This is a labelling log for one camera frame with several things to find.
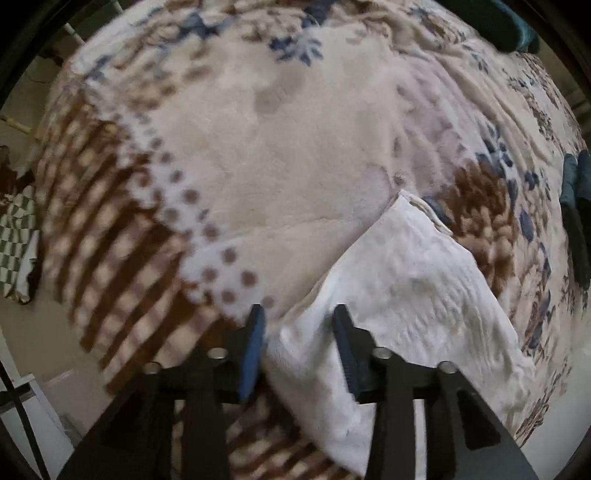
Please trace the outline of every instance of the dark green cloth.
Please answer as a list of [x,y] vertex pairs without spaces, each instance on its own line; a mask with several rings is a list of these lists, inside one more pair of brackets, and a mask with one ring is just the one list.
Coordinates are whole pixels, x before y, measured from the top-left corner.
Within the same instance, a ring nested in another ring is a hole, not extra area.
[[569,237],[569,250],[573,257],[574,279],[581,288],[586,290],[590,284],[591,268],[589,266],[589,254],[587,253],[583,222],[577,208],[577,190],[581,186],[577,160],[573,155],[567,154],[564,158],[562,192],[560,193],[562,224]]
[[478,30],[499,51],[540,51],[537,32],[501,0],[437,1]]

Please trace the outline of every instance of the brown stripe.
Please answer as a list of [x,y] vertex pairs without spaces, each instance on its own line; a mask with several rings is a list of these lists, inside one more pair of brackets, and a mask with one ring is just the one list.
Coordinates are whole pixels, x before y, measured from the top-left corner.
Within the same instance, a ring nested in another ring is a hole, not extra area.
[[45,194],[46,194],[45,204],[46,204],[47,208],[49,208],[49,205],[51,203],[51,199],[53,198],[53,194],[55,192],[56,185],[58,185],[61,182],[61,180],[63,179],[62,175],[61,175],[62,166],[68,162],[71,164],[74,159],[74,155],[71,152],[72,144],[76,141],[78,136],[82,133],[83,121],[88,116],[89,116],[88,112],[82,112],[82,111],[79,113],[79,115],[76,116],[76,118],[73,121],[77,122],[79,124],[78,132],[67,134],[67,132],[64,131],[61,138],[60,138],[60,142],[58,144],[59,148],[61,148],[62,146],[65,146],[64,151],[59,157],[57,155],[52,155],[52,157],[50,159],[52,165],[55,165],[55,167],[56,167],[56,172],[55,172],[55,175],[53,176],[52,179],[45,178],[44,182],[43,182],[43,190],[45,191]]
[[108,144],[115,143],[112,138],[108,138],[108,136],[106,135],[105,127],[107,125],[108,125],[107,122],[101,122],[101,123],[95,125],[94,127],[91,127],[91,130],[87,134],[87,137],[86,137],[84,143],[76,149],[74,149],[72,147],[72,144],[76,142],[77,135],[72,136],[72,138],[69,141],[68,147],[66,147],[66,151],[64,152],[64,155],[62,156],[61,160],[57,163],[56,175],[53,178],[53,182],[51,183],[51,186],[49,187],[49,190],[46,193],[45,205],[47,206],[47,209],[49,209],[51,206],[51,201],[53,200],[53,196],[56,192],[57,186],[65,178],[67,178],[67,174],[64,177],[61,176],[62,164],[66,163],[66,162],[70,163],[70,168],[68,169],[68,172],[67,172],[67,173],[70,173],[72,171],[72,169],[78,165],[76,158],[86,148],[89,148],[91,145],[93,145],[95,151],[102,151]]
[[333,473],[329,480],[343,480],[343,478],[345,478],[347,475],[349,475],[349,472],[347,470],[345,470],[344,468],[339,468],[335,473]]
[[119,370],[106,386],[107,392],[116,394],[136,374],[146,362],[154,358],[158,350],[162,348],[166,339],[182,325],[193,317],[195,305],[193,305],[182,291],[179,291],[163,321],[155,332],[132,355],[129,361]]
[[306,443],[302,448],[296,450],[291,456],[285,461],[283,465],[278,467],[269,468],[265,473],[263,473],[258,480],[271,480],[273,478],[285,478],[289,471],[298,463],[299,461],[306,458],[308,455],[311,455],[316,451],[316,447],[312,443]]
[[[117,241],[119,235],[110,235],[111,231],[116,227],[123,230],[124,227],[134,221],[133,217],[136,215],[136,212],[137,210],[135,209],[124,209],[123,214],[117,219],[113,228],[111,228],[109,233],[102,238],[95,254],[87,262],[85,271],[78,283],[76,297],[72,303],[74,309],[78,307],[82,295],[84,295],[84,291],[92,279],[93,273],[99,266],[100,259],[113,247],[113,242]],[[92,345],[96,340],[96,334],[98,333],[103,320],[113,309],[121,293],[129,288],[129,285],[133,282],[138,272],[150,261],[171,235],[172,232],[168,228],[163,225],[155,224],[144,235],[141,241],[139,241],[134,251],[127,256],[124,262],[122,262],[119,270],[102,292],[99,304],[92,313],[92,317],[86,327],[86,333],[80,342],[84,350],[89,352],[92,349]]]
[[[99,161],[102,162],[100,168],[95,172],[95,174],[90,179],[88,179],[86,184],[82,187],[77,198],[73,198],[73,197],[69,198],[69,200],[70,200],[69,203],[71,203],[72,207],[65,208],[64,212],[57,219],[54,220],[55,225],[53,228],[53,234],[49,237],[46,237],[46,241],[48,242],[48,244],[54,238],[59,238],[60,236],[66,234],[67,231],[69,231],[68,227],[70,225],[70,221],[72,219],[72,216],[77,212],[78,208],[85,208],[86,196],[90,193],[94,184],[97,181],[99,181],[103,176],[105,176],[108,172],[113,170],[113,168],[115,168],[115,164],[117,162],[116,155],[114,153],[110,153],[106,159],[101,160],[100,156],[99,156],[101,154],[103,154],[103,152],[97,153],[97,156],[99,158],[95,159],[95,161],[97,161],[97,162],[99,162]],[[77,163],[74,168],[82,170],[82,168]]]
[[[91,229],[91,227],[95,224],[96,217],[97,217],[101,207],[108,200],[111,199],[111,197],[115,194],[115,192],[120,188],[122,183],[127,182],[129,177],[131,176],[131,174],[132,174],[132,171],[130,168],[128,168],[126,170],[121,170],[120,172],[117,173],[115,180],[109,186],[106,193],[103,195],[103,198],[101,198],[100,201],[98,201],[94,205],[92,211],[89,212],[88,217],[86,218],[86,222],[83,225],[82,229],[80,229],[80,231],[78,231],[76,236],[72,239],[72,242],[70,243],[69,252],[66,255],[66,257],[61,265],[60,272],[59,272],[59,274],[57,276],[57,280],[56,280],[56,300],[59,303],[61,303],[62,299],[63,299],[63,290],[64,290],[64,286],[66,285],[67,279],[68,279],[72,260],[74,259],[76,252],[78,251],[80,244],[82,243],[82,240],[88,234],[88,231]],[[77,204],[77,208],[80,208],[81,205],[82,204],[79,202]],[[111,239],[110,240],[111,242],[117,237],[117,235],[115,235],[113,237],[111,232],[108,233],[108,235],[109,235],[109,238]]]
[[293,444],[296,443],[296,441],[297,439],[290,438],[283,438],[281,440],[277,440],[276,442],[272,443],[271,446],[267,450],[262,452],[258,457],[251,460],[250,463],[247,463],[246,465],[233,466],[232,473],[234,473],[234,475],[246,475],[247,473],[253,473],[257,468],[259,468],[263,463],[265,463],[276,453],[291,448]]
[[[124,325],[121,327],[121,330],[117,332],[115,338],[111,341],[109,348],[107,349],[105,355],[100,360],[100,369],[103,370],[109,365],[117,350],[127,338],[131,330],[133,329],[134,325],[146,315],[149,310],[156,304],[157,301],[162,298],[162,295],[166,290],[168,290],[176,277],[178,272],[178,268],[180,266],[180,257],[172,259],[170,265],[164,271],[162,277],[158,279],[146,292],[144,298],[138,303],[138,305],[133,309],[130,315],[125,319]],[[86,330],[84,339],[82,340],[82,345],[85,349],[90,351],[92,346],[96,342],[96,336],[100,331],[100,324],[96,329],[91,330],[90,325]]]
[[324,458],[321,462],[318,462],[316,465],[309,468],[301,475],[298,475],[295,480],[310,480],[311,478],[315,478],[319,475],[322,475],[334,464],[335,463],[330,458]]
[[[84,101],[84,95],[81,93],[78,93],[77,98],[71,100],[72,101],[72,107],[70,108],[70,110],[68,111],[67,114],[65,114],[64,118],[59,121],[60,123],[60,135],[57,139],[53,139],[50,143],[51,143],[51,148],[53,150],[55,150],[57,147],[59,147],[62,139],[64,138],[64,135],[66,134],[66,130],[68,125],[70,125],[70,123],[72,122],[72,120],[74,120],[78,114],[80,113],[80,110],[82,110],[82,107],[86,104],[86,102]],[[45,168],[43,170],[43,173],[41,173],[39,175],[39,178],[42,179],[43,185],[46,182],[46,178],[47,178],[47,169],[49,167],[49,165],[51,164],[52,158],[48,158],[47,162],[45,164]]]
[[277,426],[277,423],[269,418],[250,425],[241,431],[231,442],[228,443],[228,452],[233,452],[256,440],[256,436],[261,429],[270,430]]

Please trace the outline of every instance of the floor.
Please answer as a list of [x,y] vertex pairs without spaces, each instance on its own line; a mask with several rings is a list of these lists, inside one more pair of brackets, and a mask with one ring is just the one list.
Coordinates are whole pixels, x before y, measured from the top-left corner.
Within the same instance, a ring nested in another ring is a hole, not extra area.
[[[99,22],[110,15],[112,12],[99,12]],[[86,38],[94,29],[93,22],[80,28]],[[68,37],[62,38],[58,45],[64,55],[71,53],[75,46]],[[540,57],[565,96],[576,95],[574,81],[547,46],[543,45]],[[58,70],[52,61],[35,59],[1,113],[36,127],[50,83]],[[0,122],[0,144],[11,148],[13,165],[26,161],[30,139],[3,122]],[[46,286],[42,285],[35,302],[25,307],[0,297],[0,340],[2,336],[19,374],[34,374],[56,411],[67,415],[79,432],[86,432],[110,399],[102,390],[96,359],[81,350],[62,307],[53,300]],[[591,403],[588,402],[591,348],[580,354],[570,382],[568,392],[553,404],[544,424],[524,448],[540,480],[554,478],[591,424]]]

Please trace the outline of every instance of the brown pattern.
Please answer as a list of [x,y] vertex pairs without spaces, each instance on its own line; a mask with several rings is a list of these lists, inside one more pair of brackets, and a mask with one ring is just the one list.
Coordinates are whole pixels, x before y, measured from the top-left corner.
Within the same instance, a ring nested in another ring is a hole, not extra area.
[[[245,419],[250,419],[247,426],[243,425]],[[266,448],[254,448],[263,437]],[[254,399],[241,408],[238,419],[228,428],[226,440],[237,480],[360,479],[336,465],[302,434],[264,380]]]
[[518,225],[504,179],[486,163],[458,168],[455,184],[438,195],[456,241],[469,250],[495,296],[514,273]]
[[517,80],[512,77],[508,80],[508,85],[514,91],[520,93],[527,104],[529,105],[531,112],[533,113],[536,121],[538,122],[538,130],[541,135],[549,142],[552,142],[554,145],[559,147],[560,151],[564,155],[565,150],[562,146],[560,140],[556,137],[554,133],[554,129],[552,127],[552,120],[550,116],[544,112],[544,110],[540,107],[535,96],[532,92],[530,92],[527,84],[523,80]]
[[[171,361],[182,359],[179,355],[187,352],[175,352],[168,342],[177,328],[190,322],[203,333],[215,322],[232,322],[211,296],[203,303],[188,300],[188,289],[195,286],[178,276],[186,240],[157,223],[154,210],[122,201],[136,174],[146,186],[151,183],[143,168],[149,154],[135,155],[130,167],[117,168],[115,147],[126,138],[125,130],[99,122],[82,94],[64,95],[54,108],[62,102],[68,108],[61,109],[61,117],[41,126],[42,149],[34,163],[46,207],[46,266],[82,346],[103,352],[100,364],[114,393],[159,352]],[[153,195],[161,199],[162,193]],[[139,332],[147,337],[138,337]]]

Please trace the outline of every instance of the white bar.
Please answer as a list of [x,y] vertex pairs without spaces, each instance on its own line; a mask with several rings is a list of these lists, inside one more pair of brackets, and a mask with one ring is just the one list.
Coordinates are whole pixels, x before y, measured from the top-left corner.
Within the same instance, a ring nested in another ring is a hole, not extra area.
[[117,10],[117,13],[121,15],[123,13],[123,8],[121,7],[120,3],[117,0],[111,0],[113,7]]
[[84,45],[85,42],[84,42],[84,40],[82,40],[82,37],[76,33],[76,30],[74,30],[74,28],[69,23],[64,25],[64,29],[72,37],[74,37],[74,40],[76,40],[76,43],[78,43],[78,45]]

